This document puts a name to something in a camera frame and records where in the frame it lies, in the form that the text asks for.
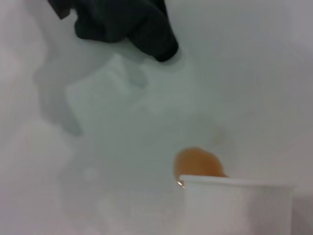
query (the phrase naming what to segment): orange liquid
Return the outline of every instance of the orange liquid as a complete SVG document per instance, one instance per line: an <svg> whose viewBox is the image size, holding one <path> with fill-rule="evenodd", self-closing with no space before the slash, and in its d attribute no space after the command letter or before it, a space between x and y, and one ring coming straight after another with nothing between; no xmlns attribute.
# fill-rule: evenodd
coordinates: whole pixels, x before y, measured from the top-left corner
<svg viewBox="0 0 313 235"><path fill-rule="evenodd" d="M188 148L177 154L173 172L177 182L184 187L180 175L227 177L220 160L200 148Z"/></svg>

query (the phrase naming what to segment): white plastic cup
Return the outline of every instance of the white plastic cup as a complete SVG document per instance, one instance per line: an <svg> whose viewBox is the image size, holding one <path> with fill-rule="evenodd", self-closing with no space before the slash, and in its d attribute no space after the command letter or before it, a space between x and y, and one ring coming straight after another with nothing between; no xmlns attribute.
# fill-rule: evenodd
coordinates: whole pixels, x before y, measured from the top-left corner
<svg viewBox="0 0 313 235"><path fill-rule="evenodd" d="M182 175L186 235L290 235L294 186Z"/></svg>

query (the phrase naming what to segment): white surface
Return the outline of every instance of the white surface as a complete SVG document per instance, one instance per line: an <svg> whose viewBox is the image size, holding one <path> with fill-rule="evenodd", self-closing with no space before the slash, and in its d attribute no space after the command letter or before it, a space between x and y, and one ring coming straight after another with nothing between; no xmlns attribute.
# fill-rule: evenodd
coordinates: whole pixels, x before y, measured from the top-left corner
<svg viewBox="0 0 313 235"><path fill-rule="evenodd" d="M173 156L198 145L232 177L298 183L313 231L311 0L167 0L181 52L75 38L45 0L0 8L0 234L174 234Z"/></svg>
<svg viewBox="0 0 313 235"><path fill-rule="evenodd" d="M291 234L293 187L216 177L182 176L184 234Z"/></svg>

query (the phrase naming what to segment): white container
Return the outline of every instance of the white container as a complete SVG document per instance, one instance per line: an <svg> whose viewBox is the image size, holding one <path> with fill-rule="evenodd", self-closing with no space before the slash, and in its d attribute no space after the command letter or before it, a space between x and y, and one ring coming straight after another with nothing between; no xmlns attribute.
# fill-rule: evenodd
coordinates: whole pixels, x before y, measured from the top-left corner
<svg viewBox="0 0 313 235"><path fill-rule="evenodd" d="M290 235L293 186L230 178L180 177L186 235Z"/></svg>

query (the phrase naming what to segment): cup rim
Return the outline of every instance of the cup rim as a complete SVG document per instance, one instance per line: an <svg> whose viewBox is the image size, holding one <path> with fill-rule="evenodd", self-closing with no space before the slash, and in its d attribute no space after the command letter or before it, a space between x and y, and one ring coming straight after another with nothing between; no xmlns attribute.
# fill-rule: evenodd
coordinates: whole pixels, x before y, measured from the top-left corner
<svg viewBox="0 0 313 235"><path fill-rule="evenodd" d="M278 181L261 181L261 180L247 180L247 179L233 179L213 176L197 176L197 175L181 175L180 180L185 183L209 183L229 186L245 186L245 187L276 187L276 188L295 188L296 185L288 184L286 182Z"/></svg>

